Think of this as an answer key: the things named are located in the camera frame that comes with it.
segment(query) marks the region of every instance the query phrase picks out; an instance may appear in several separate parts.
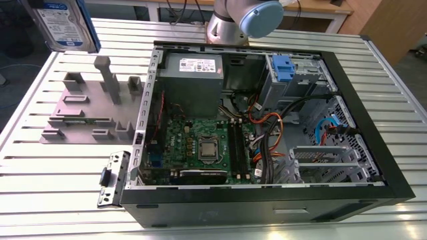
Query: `power supply label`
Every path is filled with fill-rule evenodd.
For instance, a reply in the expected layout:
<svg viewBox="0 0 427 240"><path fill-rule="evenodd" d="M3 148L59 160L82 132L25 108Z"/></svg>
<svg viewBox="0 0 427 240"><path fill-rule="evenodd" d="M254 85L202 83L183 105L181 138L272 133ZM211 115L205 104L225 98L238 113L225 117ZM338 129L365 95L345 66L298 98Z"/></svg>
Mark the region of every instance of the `power supply label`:
<svg viewBox="0 0 427 240"><path fill-rule="evenodd" d="M195 59L183 58L179 60L179 71L181 72L202 72L215 73L215 60L214 59Z"/></svg>
<svg viewBox="0 0 427 240"><path fill-rule="evenodd" d="M43 7L45 9L38 9L39 15L55 41L65 46L81 46L83 39L67 5L46 2Z"/></svg>

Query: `gray 3d printed holder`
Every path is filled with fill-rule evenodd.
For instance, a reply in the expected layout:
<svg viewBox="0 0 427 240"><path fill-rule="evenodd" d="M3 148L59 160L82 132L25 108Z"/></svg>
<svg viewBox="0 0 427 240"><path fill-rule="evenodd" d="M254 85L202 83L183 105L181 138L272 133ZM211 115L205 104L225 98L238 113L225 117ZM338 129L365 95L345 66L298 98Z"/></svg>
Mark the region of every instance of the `gray 3d printed holder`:
<svg viewBox="0 0 427 240"><path fill-rule="evenodd" d="M110 58L98 56L95 67L105 81L85 81L79 72L69 72L66 90L49 126L43 144L131 144L143 98L139 76L119 82L110 70Z"/></svg>

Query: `blue hard drive label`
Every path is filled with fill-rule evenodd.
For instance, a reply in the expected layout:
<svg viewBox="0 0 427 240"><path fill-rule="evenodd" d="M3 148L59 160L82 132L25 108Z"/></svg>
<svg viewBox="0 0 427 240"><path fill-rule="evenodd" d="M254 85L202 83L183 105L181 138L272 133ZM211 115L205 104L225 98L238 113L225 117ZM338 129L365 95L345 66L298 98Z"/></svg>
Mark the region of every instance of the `blue hard drive label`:
<svg viewBox="0 0 427 240"><path fill-rule="evenodd" d="M71 16L69 7L63 3L46 2L45 9L38 9L46 27L55 41L65 46L82 46L83 40Z"/></svg>

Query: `white table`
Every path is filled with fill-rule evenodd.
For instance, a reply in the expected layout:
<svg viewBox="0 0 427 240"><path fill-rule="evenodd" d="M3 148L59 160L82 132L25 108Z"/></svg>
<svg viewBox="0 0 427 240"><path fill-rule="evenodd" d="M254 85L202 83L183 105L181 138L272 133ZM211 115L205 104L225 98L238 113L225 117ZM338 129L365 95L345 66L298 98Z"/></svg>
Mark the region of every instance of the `white table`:
<svg viewBox="0 0 427 240"><path fill-rule="evenodd" d="M149 8L149 15L150 15L150 21L159 22L161 21L161 15L159 15L159 9L161 8L170 8L169 3L166 2L154 2L154 1L145 1L145 0L86 0L90 4L111 4L111 5L125 5L125 6L139 6ZM182 9L185 7L183 3L171 3L171 7L174 9ZM187 4L186 9L189 10L199 10L197 4ZM201 9L205 11L214 11L213 5L201 5ZM285 11L284 16L296 17L297 16L296 11ZM302 18L314 18L314 19L330 19L332 23L329 24L329 27L326 29L326 33L329 34L337 34L341 30L341 27L345 23L345 20L348 18L348 15L344 14L344 12L337 13L326 13L326 12L309 12L304 11L301 13Z"/></svg>
<svg viewBox="0 0 427 240"><path fill-rule="evenodd" d="M205 27L94 19L99 55L111 56L119 81L147 73L154 40L206 41ZM97 54L54 52L0 135L0 236L77 239L427 239L427 114L373 43L354 35L276 31L252 40L337 53L417 198L337 223L142 229L123 209L98 209L109 156L127 145L39 143L61 99L66 71L101 81Z"/></svg>

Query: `metal bracket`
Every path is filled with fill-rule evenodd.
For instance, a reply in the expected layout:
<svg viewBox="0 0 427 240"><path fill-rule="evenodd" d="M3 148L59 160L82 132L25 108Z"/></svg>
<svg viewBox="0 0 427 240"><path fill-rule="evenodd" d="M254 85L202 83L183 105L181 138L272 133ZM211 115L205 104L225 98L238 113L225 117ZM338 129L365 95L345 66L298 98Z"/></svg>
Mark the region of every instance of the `metal bracket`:
<svg viewBox="0 0 427 240"><path fill-rule="evenodd" d="M126 185L130 157L131 153L127 151L119 151L110 155L107 167L105 167L101 174L99 209L122 208L121 199Z"/></svg>

